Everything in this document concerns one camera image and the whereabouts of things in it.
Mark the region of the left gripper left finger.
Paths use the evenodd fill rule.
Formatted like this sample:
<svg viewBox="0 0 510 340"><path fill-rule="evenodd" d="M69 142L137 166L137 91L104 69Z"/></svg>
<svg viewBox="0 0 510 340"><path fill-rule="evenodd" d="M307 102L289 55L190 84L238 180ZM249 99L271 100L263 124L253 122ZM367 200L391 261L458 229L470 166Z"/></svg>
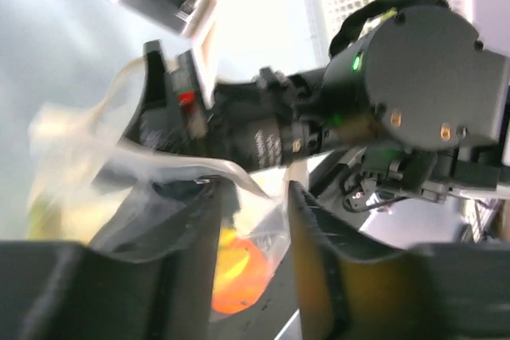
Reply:
<svg viewBox="0 0 510 340"><path fill-rule="evenodd" d="M220 179L111 251L1 243L4 339L204 339L222 220Z"/></svg>

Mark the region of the clear zip top bag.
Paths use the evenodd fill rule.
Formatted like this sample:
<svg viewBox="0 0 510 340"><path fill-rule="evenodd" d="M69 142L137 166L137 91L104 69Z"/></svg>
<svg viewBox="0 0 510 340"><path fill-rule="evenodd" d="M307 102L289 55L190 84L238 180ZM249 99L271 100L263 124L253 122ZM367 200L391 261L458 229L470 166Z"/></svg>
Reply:
<svg viewBox="0 0 510 340"><path fill-rule="evenodd" d="M36 174L29 196L29 237L76 240L107 251L128 229L156 224L149 186L223 176L233 183L222 227L251 240L267 260L266 287L290 245L288 184L306 182L304 160L261 172L216 159L161 154L125 139L142 95L139 57L116 75L106 96L88 110L45 104L29 126Z"/></svg>

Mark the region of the yellow fake banana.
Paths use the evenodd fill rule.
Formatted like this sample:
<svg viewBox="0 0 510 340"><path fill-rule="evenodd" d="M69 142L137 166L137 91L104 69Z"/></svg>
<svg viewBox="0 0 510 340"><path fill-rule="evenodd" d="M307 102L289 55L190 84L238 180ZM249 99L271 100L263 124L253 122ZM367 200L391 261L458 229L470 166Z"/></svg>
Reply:
<svg viewBox="0 0 510 340"><path fill-rule="evenodd" d="M222 227L214 277L214 291L220 291L237 278L249 262L249 251L239 244L234 229Z"/></svg>

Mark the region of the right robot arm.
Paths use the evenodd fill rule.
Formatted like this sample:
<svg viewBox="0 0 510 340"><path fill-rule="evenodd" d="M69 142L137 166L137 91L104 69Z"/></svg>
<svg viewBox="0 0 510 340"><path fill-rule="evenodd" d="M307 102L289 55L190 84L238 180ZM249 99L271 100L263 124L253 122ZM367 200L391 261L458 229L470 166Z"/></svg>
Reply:
<svg viewBox="0 0 510 340"><path fill-rule="evenodd" d="M484 47L446 0L375 0L355 11L323 68L263 68L217 83L206 107L195 65L168 72L156 42L127 139L172 154L219 158L252 172L359 147L353 170L328 163L346 200L371 181L396 201L509 196L509 59Z"/></svg>

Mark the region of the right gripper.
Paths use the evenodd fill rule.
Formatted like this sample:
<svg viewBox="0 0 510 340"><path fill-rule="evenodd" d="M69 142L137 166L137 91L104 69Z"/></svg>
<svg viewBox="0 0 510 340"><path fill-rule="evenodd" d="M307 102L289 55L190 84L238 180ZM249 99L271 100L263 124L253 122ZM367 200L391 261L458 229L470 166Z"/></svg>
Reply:
<svg viewBox="0 0 510 340"><path fill-rule="evenodd" d="M123 137L149 149L212 157L212 111L196 55L187 50L165 62L160 42L149 41L143 46L143 63L142 95Z"/></svg>

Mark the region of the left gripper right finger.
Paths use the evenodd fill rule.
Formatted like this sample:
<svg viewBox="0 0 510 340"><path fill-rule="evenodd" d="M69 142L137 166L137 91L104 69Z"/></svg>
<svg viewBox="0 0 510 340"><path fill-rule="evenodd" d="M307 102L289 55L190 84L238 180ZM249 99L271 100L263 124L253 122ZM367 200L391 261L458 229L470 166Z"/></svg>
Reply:
<svg viewBox="0 0 510 340"><path fill-rule="evenodd" d="M506 339L509 246L391 247L288 186L305 339Z"/></svg>

